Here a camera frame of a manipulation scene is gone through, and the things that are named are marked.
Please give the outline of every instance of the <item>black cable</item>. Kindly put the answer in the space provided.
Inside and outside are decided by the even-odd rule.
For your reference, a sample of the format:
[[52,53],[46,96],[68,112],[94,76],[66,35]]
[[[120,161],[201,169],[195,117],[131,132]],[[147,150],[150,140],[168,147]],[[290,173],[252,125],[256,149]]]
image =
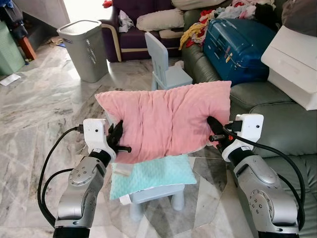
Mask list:
[[292,190],[292,192],[295,196],[295,199],[296,199],[297,204],[298,204],[298,214],[297,214],[298,230],[301,230],[304,226],[304,223],[305,223],[305,210],[304,210],[304,207],[301,203],[301,200],[300,200],[295,188],[293,187],[293,185],[286,178],[284,178],[282,175],[279,175],[279,174],[277,174],[277,175],[281,180],[283,180],[287,184],[287,186],[289,186],[289,188]]
[[48,188],[48,186],[49,186],[51,180],[52,180],[55,176],[57,176],[57,175],[59,175],[59,174],[61,174],[61,173],[69,172],[69,171],[72,171],[72,170],[73,170],[73,169],[66,169],[66,170],[58,171],[58,172],[56,172],[55,174],[53,174],[52,176],[50,176],[50,178],[49,178],[49,179],[46,181],[46,183],[44,184],[43,191],[42,191],[42,205],[43,205],[43,207],[44,207],[45,209],[47,209],[48,211],[49,211],[49,209],[48,209],[47,206],[46,206],[45,195],[46,195],[46,189]]
[[242,142],[245,142],[247,144],[250,144],[250,145],[253,145],[253,146],[256,146],[256,147],[259,147],[259,148],[262,148],[262,149],[265,149],[265,150],[269,150],[279,156],[281,156],[283,159],[285,159],[291,166],[292,168],[294,169],[297,177],[298,177],[298,180],[299,180],[299,184],[300,184],[300,187],[301,187],[301,197],[299,199],[299,207],[301,207],[302,211],[300,211],[300,209],[298,210],[298,218],[301,218],[300,220],[300,226],[299,227],[299,230],[303,227],[304,223],[305,223],[305,212],[304,212],[304,204],[305,204],[305,184],[304,184],[304,179],[303,179],[303,176],[301,174],[301,172],[299,171],[298,167],[296,166],[296,164],[287,156],[285,155],[284,153],[282,153],[281,151],[279,150],[276,150],[272,147],[269,147],[269,146],[266,146],[266,145],[262,145],[262,144],[258,144],[258,143],[255,143],[253,141],[250,141],[250,140],[247,140],[245,138],[242,138],[240,136],[238,136],[237,134],[233,133],[232,131],[229,131],[226,126],[223,127],[223,130],[228,134],[228,135],[231,135],[233,138],[235,139],[238,139]]
[[42,189],[42,183],[43,183],[43,177],[44,177],[44,172],[46,169],[46,166],[48,164],[48,161],[50,159],[50,156],[52,155],[54,149],[56,148],[56,146],[60,143],[60,141],[64,138],[64,136],[66,136],[69,132],[73,131],[73,130],[77,130],[78,127],[73,127],[69,130],[67,130],[66,132],[64,132],[59,139],[57,140],[57,142],[54,144],[54,146],[52,147],[52,149],[50,150],[49,154],[47,155],[45,162],[43,164],[42,167],[42,171],[41,171],[41,175],[40,175],[40,179],[39,179],[39,186],[38,186],[38,191],[37,191],[37,198],[38,198],[38,205],[39,208],[43,214],[43,216],[46,218],[46,220],[50,223],[50,225],[52,227],[54,227],[55,225],[55,217],[50,213],[50,211],[47,209],[47,207],[43,206],[42,204],[42,200],[41,200],[41,189]]

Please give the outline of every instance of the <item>wall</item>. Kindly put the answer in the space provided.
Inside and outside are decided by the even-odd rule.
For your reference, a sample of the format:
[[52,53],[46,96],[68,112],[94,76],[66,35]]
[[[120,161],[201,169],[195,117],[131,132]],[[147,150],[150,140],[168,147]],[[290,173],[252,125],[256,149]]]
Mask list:
[[27,14],[59,28],[69,23],[69,17],[63,0],[14,0]]

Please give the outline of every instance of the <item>chair leg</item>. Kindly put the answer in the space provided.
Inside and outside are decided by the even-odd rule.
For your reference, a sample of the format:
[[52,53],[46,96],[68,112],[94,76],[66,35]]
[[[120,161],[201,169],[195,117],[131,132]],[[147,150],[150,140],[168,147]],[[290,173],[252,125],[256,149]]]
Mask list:
[[131,203],[130,204],[130,218],[138,222],[142,219],[143,217],[143,206],[142,203]]
[[155,79],[152,79],[152,91],[155,91],[158,89],[158,83],[155,81]]
[[181,211],[184,208],[185,200],[184,200],[184,191],[178,192],[172,196],[172,207],[176,211]]

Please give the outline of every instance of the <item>purple sofa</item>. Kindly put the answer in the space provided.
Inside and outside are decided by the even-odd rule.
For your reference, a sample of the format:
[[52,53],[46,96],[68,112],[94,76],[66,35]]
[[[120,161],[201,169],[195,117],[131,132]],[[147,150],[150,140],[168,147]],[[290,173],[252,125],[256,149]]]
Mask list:
[[[119,33],[119,12],[122,9],[136,25],[137,18],[141,15],[173,9],[171,0],[112,0],[112,5],[111,16],[108,19],[100,20],[108,61],[150,58],[144,31],[131,27],[127,33]],[[169,56],[174,57],[181,54],[178,50],[180,38],[161,39],[158,31],[151,33],[166,46]]]

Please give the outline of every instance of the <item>gray leather sofa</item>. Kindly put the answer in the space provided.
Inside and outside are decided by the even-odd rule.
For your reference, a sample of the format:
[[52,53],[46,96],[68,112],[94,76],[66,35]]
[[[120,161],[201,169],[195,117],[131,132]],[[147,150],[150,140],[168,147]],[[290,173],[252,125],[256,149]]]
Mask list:
[[[277,13],[285,0],[277,0]],[[201,9],[185,12],[185,29],[198,22]],[[186,72],[194,83],[221,80],[213,65],[198,45],[182,49]],[[306,185],[304,210],[306,222],[300,231],[301,238],[317,237],[317,111],[306,111],[284,92],[269,82],[254,82],[235,85],[231,88],[230,119],[237,114],[258,113],[264,115],[264,124],[259,143],[274,147],[295,162]],[[300,194],[297,176],[281,157],[255,149],[279,174],[287,178]],[[286,184],[283,186],[291,195]]]

